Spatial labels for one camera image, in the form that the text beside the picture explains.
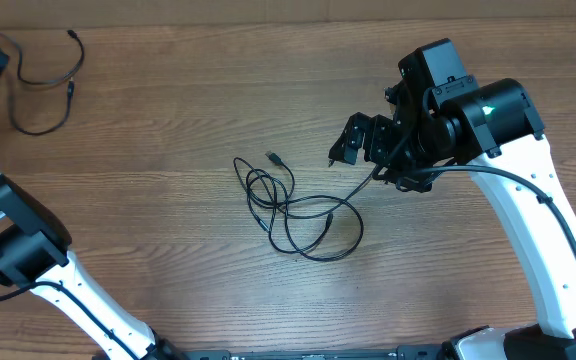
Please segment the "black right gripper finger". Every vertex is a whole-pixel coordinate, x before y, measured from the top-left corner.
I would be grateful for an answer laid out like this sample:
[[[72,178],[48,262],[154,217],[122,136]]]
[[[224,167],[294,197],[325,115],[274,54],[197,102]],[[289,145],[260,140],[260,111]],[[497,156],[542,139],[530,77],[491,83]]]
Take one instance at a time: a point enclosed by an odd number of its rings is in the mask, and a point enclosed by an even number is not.
[[[363,113],[355,113],[349,117],[340,137],[329,150],[330,165],[334,162],[349,165],[356,164],[358,152],[363,146],[369,122],[370,117]]]
[[[368,120],[364,136],[364,160],[373,163],[384,163],[391,148],[393,120],[383,115],[376,115]]]

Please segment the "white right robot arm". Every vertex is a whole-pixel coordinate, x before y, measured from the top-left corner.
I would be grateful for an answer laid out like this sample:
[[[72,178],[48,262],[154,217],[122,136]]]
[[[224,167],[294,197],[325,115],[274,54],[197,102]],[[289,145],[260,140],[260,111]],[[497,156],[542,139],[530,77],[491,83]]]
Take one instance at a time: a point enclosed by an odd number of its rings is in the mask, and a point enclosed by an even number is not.
[[[454,336],[435,359],[576,359],[576,216],[558,180],[544,123],[525,88],[505,78],[480,86],[453,43],[417,48],[385,90],[390,116],[352,115],[332,162],[374,164],[372,176],[424,193],[467,173],[497,215],[536,308],[532,325],[482,326]]]

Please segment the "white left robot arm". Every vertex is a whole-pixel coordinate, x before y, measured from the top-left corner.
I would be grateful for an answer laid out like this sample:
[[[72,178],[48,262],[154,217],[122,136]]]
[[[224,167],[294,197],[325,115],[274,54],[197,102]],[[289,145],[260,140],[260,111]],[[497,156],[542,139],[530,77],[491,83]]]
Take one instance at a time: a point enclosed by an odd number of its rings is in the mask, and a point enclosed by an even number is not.
[[[0,77],[9,61],[0,49]],[[0,172],[0,285],[62,311],[107,359],[181,359],[183,353],[124,310],[84,269],[63,223]]]

